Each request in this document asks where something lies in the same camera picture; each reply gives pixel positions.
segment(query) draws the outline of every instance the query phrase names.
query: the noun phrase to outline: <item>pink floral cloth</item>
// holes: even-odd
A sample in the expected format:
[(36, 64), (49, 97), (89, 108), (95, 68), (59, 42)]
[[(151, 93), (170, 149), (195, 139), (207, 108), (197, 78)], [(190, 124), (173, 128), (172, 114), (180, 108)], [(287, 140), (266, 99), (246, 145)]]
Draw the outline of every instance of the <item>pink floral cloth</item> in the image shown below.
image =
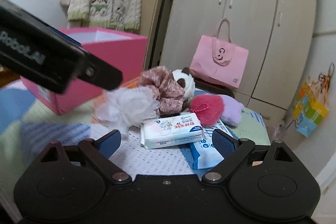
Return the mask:
[(153, 97), (160, 101), (161, 114), (174, 114), (182, 110), (184, 88), (174, 80), (171, 70), (165, 66), (144, 71), (139, 85), (152, 89)]

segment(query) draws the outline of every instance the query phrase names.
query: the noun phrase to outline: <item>pink storage box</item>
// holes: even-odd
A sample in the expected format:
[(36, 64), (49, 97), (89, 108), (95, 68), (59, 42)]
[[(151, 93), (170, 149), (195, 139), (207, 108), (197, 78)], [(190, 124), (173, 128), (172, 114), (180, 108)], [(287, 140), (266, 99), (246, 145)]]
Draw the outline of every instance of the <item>pink storage box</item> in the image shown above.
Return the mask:
[[(123, 82), (138, 77), (142, 72), (147, 37), (103, 28), (60, 31), (80, 42), (83, 49), (121, 70)], [(80, 79), (72, 81), (63, 95), (53, 93), (26, 78), (21, 77), (21, 80), (31, 93), (57, 114), (66, 113), (103, 92), (103, 89)]]

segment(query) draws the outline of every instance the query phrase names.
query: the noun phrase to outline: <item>pink paper bag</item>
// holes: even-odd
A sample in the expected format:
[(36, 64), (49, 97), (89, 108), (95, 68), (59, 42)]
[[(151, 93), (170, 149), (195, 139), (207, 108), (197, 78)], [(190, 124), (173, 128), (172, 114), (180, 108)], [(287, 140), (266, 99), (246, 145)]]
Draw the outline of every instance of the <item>pink paper bag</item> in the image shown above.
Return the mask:
[[(229, 41), (219, 40), (224, 22), (229, 25)], [(217, 33), (203, 35), (190, 65), (191, 74), (212, 84), (238, 88), (243, 77), (249, 51), (231, 42), (230, 22), (221, 20)]]

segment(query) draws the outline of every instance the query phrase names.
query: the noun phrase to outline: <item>white wet wipes package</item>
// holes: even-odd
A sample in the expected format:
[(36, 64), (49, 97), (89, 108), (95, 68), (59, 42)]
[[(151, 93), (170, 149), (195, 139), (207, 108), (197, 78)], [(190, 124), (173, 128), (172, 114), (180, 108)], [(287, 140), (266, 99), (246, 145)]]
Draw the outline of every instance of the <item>white wet wipes package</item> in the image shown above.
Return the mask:
[(215, 129), (220, 129), (232, 137), (221, 120), (218, 120), (212, 127), (204, 127), (205, 139), (190, 144), (190, 150), (194, 158), (193, 169), (213, 168), (224, 159), (212, 144), (212, 132)]
[(195, 113), (145, 122), (140, 134), (141, 144), (146, 149), (192, 143), (204, 138)]

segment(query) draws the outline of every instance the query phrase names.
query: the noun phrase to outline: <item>wardrobe door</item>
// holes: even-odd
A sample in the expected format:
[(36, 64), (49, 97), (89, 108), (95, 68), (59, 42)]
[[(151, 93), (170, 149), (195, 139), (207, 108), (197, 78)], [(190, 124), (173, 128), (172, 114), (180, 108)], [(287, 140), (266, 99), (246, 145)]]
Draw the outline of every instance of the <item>wardrobe door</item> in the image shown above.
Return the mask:
[(174, 0), (160, 65), (189, 67), (202, 35), (212, 35), (226, 0)]
[(316, 0), (279, 0), (272, 38), (253, 98), (287, 109), (305, 68)]
[[(252, 95), (263, 65), (277, 0), (227, 0), (224, 17), (231, 22), (231, 39), (249, 50), (241, 84), (237, 91)], [(227, 38), (222, 31), (219, 38)]]

